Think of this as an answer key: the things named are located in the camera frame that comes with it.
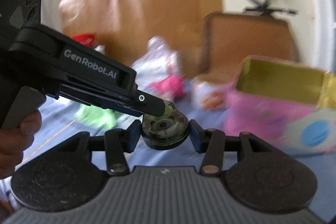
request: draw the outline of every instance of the black circular pad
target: black circular pad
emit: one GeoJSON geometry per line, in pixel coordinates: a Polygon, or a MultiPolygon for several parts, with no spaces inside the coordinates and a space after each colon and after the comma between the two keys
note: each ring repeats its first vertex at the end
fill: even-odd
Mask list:
{"type": "Polygon", "coordinates": [[[243,204],[276,214],[308,206],[317,190],[314,173],[283,154],[254,153],[231,167],[224,180],[243,204]]]}
{"type": "Polygon", "coordinates": [[[103,185],[102,172],[74,153],[54,153],[36,158],[19,168],[11,190],[24,207],[59,212],[94,198],[103,185]]]}

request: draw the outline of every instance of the green cloth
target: green cloth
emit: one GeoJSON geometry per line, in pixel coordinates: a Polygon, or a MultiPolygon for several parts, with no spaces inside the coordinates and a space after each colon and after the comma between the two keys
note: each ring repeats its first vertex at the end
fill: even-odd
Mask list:
{"type": "Polygon", "coordinates": [[[110,109],[81,105],[75,116],[87,126],[110,130],[117,125],[116,113],[110,109]]]}

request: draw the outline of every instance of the pink toy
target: pink toy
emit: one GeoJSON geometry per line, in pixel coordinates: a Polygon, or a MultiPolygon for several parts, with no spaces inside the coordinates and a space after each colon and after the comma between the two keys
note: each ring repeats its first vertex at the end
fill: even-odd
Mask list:
{"type": "Polygon", "coordinates": [[[184,81],[176,74],[170,75],[162,81],[153,82],[149,85],[149,87],[161,94],[169,92],[175,100],[185,96],[184,81]]]}

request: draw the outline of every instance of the pink box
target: pink box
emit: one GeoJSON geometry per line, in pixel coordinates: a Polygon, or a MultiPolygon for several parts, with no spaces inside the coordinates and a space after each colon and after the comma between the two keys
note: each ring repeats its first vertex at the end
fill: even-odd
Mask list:
{"type": "Polygon", "coordinates": [[[233,87],[224,132],[248,131],[277,146],[336,148],[335,77],[296,63],[246,58],[233,87]]]}

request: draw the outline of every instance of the human hand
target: human hand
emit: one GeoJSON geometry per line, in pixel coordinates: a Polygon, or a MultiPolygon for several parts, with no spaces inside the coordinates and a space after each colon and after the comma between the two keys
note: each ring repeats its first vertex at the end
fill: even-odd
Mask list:
{"type": "Polygon", "coordinates": [[[34,133],[42,125],[39,111],[28,115],[18,128],[0,129],[0,179],[13,175],[15,166],[23,159],[23,151],[34,141],[34,133]]]}

